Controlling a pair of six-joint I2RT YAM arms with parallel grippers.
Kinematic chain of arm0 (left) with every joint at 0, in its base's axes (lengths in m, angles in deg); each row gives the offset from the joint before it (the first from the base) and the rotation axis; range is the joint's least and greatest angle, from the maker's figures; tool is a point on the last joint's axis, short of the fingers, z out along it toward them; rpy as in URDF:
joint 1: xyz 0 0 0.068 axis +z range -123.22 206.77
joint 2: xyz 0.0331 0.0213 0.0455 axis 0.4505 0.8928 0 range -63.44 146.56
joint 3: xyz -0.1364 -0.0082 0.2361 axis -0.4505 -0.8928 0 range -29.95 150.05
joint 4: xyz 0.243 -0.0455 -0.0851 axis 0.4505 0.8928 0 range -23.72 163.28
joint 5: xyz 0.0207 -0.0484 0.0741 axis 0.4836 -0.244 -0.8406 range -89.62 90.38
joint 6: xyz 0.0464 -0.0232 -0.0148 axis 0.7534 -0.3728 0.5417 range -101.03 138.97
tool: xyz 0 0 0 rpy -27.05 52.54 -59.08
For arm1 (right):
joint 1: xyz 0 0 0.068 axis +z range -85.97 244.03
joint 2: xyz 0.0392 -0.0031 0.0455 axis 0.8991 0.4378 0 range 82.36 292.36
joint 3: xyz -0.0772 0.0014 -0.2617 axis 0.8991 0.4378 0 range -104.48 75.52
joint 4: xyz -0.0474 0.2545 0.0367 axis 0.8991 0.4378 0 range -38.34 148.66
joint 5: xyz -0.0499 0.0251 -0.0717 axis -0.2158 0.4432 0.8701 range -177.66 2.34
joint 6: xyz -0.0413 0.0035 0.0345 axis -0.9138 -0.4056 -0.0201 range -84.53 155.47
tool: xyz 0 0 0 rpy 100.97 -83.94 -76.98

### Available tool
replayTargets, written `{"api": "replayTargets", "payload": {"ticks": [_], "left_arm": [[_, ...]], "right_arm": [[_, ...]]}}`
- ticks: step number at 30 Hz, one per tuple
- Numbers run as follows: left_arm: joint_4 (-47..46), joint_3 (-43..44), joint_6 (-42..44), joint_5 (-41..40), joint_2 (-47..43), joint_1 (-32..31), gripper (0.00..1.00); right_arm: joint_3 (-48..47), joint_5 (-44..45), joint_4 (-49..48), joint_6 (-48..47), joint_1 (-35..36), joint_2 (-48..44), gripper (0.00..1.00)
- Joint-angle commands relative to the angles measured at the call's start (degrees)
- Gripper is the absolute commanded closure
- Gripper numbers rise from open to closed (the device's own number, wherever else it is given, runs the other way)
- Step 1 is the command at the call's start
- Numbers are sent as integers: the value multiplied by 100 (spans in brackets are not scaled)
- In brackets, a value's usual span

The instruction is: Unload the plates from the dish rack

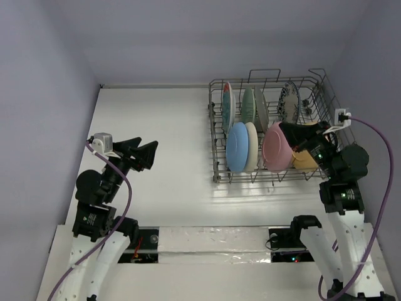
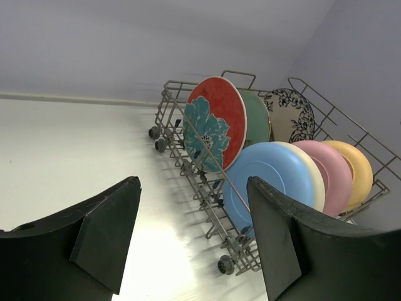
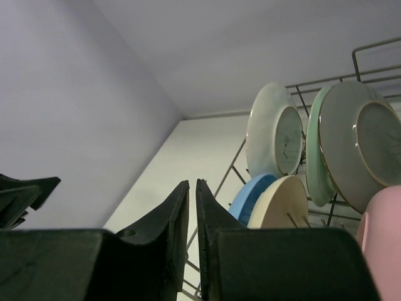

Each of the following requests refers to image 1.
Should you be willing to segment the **pink plate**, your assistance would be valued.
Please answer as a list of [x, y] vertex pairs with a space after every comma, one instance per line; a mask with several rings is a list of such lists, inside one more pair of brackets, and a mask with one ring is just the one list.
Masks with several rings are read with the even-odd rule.
[[280, 125], [281, 122], [276, 122], [266, 131], [261, 149], [264, 166], [271, 172], [284, 171], [293, 159], [293, 151]]

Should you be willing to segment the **light blue plate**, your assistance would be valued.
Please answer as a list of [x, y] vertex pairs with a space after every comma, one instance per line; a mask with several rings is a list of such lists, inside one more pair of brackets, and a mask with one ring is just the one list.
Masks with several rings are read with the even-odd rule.
[[232, 172], [242, 172], [249, 150], [249, 137], [244, 123], [234, 124], [226, 140], [226, 162]]

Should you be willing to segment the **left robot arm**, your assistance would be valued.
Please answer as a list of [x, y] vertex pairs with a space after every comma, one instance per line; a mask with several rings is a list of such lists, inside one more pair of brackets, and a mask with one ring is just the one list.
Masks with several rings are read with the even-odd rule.
[[86, 141], [86, 148], [105, 166], [101, 172], [85, 170], [76, 179], [68, 268], [48, 300], [100, 300], [123, 252], [140, 242], [138, 221], [127, 217], [133, 196], [127, 175], [151, 169], [159, 145], [156, 140], [141, 141], [135, 137], [115, 142], [104, 132]]

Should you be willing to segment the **yellow plate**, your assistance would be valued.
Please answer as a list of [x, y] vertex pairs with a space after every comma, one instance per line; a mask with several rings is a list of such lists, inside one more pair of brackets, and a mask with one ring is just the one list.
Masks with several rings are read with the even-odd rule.
[[302, 172], [313, 172], [318, 168], [318, 164], [307, 150], [292, 153], [292, 165], [295, 169]]

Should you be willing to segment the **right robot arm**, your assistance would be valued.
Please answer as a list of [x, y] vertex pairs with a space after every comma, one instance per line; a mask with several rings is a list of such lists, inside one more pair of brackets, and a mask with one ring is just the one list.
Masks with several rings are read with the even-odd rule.
[[370, 239], [365, 234], [365, 207], [358, 180], [368, 174], [369, 155], [357, 144], [342, 150], [327, 136], [349, 127], [353, 117], [338, 118], [335, 125], [280, 123], [289, 146], [296, 152], [307, 151], [325, 173], [320, 184], [320, 199], [335, 232], [331, 245], [316, 216], [293, 218], [288, 238], [296, 246], [305, 245], [326, 283], [325, 300], [395, 300], [385, 292], [375, 271], [370, 252], [378, 229]]

